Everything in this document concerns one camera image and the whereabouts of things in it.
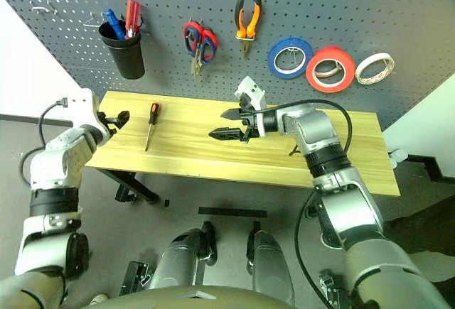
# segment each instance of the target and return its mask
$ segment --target blue screwdriver handle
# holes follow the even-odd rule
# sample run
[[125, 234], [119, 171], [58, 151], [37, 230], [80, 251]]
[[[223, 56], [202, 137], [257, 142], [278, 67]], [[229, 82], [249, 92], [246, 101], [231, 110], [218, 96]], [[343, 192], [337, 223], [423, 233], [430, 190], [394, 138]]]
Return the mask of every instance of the blue screwdriver handle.
[[111, 9], [107, 9], [105, 11], [105, 15], [107, 18], [107, 22], [109, 25], [114, 29], [115, 35], [117, 36], [118, 40], [125, 40], [125, 31], [122, 28], [122, 25], [119, 22], [119, 19], [114, 14], [114, 11]]

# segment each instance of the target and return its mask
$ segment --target blue scissors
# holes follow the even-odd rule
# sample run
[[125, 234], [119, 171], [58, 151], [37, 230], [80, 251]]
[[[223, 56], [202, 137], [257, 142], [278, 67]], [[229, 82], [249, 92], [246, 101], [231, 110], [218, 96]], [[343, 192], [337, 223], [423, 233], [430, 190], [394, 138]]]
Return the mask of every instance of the blue scissors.
[[209, 27], [202, 27], [195, 21], [189, 21], [183, 27], [183, 37], [188, 53], [193, 57], [191, 74], [198, 80], [200, 71], [215, 57], [218, 49], [218, 39]]

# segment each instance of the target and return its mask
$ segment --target orange pliers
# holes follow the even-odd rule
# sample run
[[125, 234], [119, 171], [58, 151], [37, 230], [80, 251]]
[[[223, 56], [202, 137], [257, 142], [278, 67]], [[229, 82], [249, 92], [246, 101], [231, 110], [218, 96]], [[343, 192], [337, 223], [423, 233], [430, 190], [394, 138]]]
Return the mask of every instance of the orange pliers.
[[243, 2], [244, 0], [237, 0], [237, 3], [235, 5], [234, 19], [235, 25], [237, 26], [237, 33], [235, 37], [238, 40], [241, 40], [242, 55], [243, 58], [246, 58], [250, 43], [256, 37], [256, 25], [259, 22], [259, 18], [261, 17], [262, 1], [254, 0], [255, 10], [253, 12], [253, 17], [250, 21], [250, 24], [246, 28], [243, 26]]

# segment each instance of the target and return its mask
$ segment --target wire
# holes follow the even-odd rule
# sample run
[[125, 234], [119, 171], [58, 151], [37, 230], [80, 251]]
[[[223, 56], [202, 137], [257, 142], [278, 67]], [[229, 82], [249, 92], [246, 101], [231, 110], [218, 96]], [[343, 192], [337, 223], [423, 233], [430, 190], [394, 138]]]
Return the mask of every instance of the wire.
[[316, 285], [316, 283], [314, 283], [313, 279], [311, 278], [307, 268], [305, 267], [304, 261], [303, 261], [303, 259], [301, 257], [301, 252], [300, 252], [300, 247], [299, 247], [299, 228], [300, 228], [301, 218], [303, 217], [303, 214], [305, 212], [306, 206], [313, 201], [313, 197], [315, 195], [319, 195], [319, 193], [317, 193], [314, 190], [310, 194], [308, 199], [305, 200], [304, 204], [301, 206], [301, 208], [299, 210], [299, 214], [297, 215], [296, 226], [295, 226], [295, 229], [294, 229], [294, 247], [295, 247], [295, 250], [296, 250], [297, 260], [299, 261], [301, 270], [304, 272], [306, 280], [308, 281], [308, 283], [310, 283], [310, 286], [313, 288], [313, 290], [316, 293], [316, 295], [321, 299], [322, 303], [324, 303], [324, 305], [327, 308], [333, 309], [332, 305], [328, 302], [327, 298], [324, 297], [324, 295], [319, 290], [319, 288]]
[[[292, 103], [283, 104], [283, 105], [278, 105], [276, 107], [271, 107], [271, 108], [266, 108], [266, 109], [261, 109], [261, 110], [251, 110], [251, 109], [247, 109], [245, 107], [242, 107], [242, 111], [243, 112], [247, 112], [249, 114], [263, 114], [265, 112], [272, 112], [272, 111], [276, 111], [276, 110], [279, 110], [279, 109], [289, 108], [289, 107], [293, 107], [293, 106], [296, 106], [296, 105], [308, 104], [308, 103], [328, 104], [328, 105], [331, 105], [332, 107], [337, 108], [338, 110], [341, 111], [341, 113], [344, 115], [344, 117], [346, 119], [346, 122], [348, 124], [348, 138], [346, 139], [346, 144], [344, 146], [344, 151], [345, 151], [345, 153], [347, 153], [348, 150], [349, 150], [349, 147], [350, 147], [350, 142], [351, 142], [351, 140], [353, 138], [353, 122], [350, 120], [350, 116], [349, 116], [348, 112], [341, 105], [339, 105], [338, 103], [335, 103], [335, 102], [332, 102], [332, 101], [328, 101], [326, 99], [303, 99], [301, 101], [292, 102]], [[294, 153], [299, 152], [296, 147], [294, 147], [294, 149], [292, 150], [292, 152], [289, 155], [292, 155]]]
[[27, 153], [25, 153], [21, 160], [19, 161], [19, 176], [21, 177], [23, 183], [25, 183], [27, 186], [30, 186], [30, 182], [27, 180], [26, 176], [24, 175], [23, 173], [23, 166], [25, 165], [25, 162], [27, 160], [27, 158], [31, 155], [33, 155], [34, 153], [37, 153], [39, 151], [43, 151], [45, 148], [46, 148], [46, 140], [44, 139], [44, 134], [43, 134], [43, 120], [44, 120], [44, 116], [51, 110], [53, 109], [54, 107], [58, 106], [58, 105], [62, 105], [62, 106], [65, 106], [65, 101], [60, 100], [60, 101], [57, 101], [56, 103], [50, 105], [49, 107], [46, 108], [46, 110], [44, 110], [44, 112], [41, 114], [39, 120], [38, 120], [38, 135], [40, 137], [40, 142], [41, 142], [41, 147], [36, 147], [36, 148], [33, 148], [31, 149], [30, 151], [28, 151]]

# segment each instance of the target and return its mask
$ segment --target table leg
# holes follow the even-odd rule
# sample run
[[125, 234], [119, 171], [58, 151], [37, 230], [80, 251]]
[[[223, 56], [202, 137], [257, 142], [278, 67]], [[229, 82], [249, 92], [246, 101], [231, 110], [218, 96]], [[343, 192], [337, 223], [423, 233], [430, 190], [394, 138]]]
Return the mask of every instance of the table leg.
[[156, 193], [150, 191], [134, 178], [136, 173], [101, 168], [98, 168], [98, 170], [120, 184], [117, 194], [115, 195], [115, 200], [120, 202], [136, 200], [136, 195], [130, 195], [129, 191], [132, 191], [137, 195], [142, 195], [150, 203], [154, 203], [158, 200], [158, 195]]

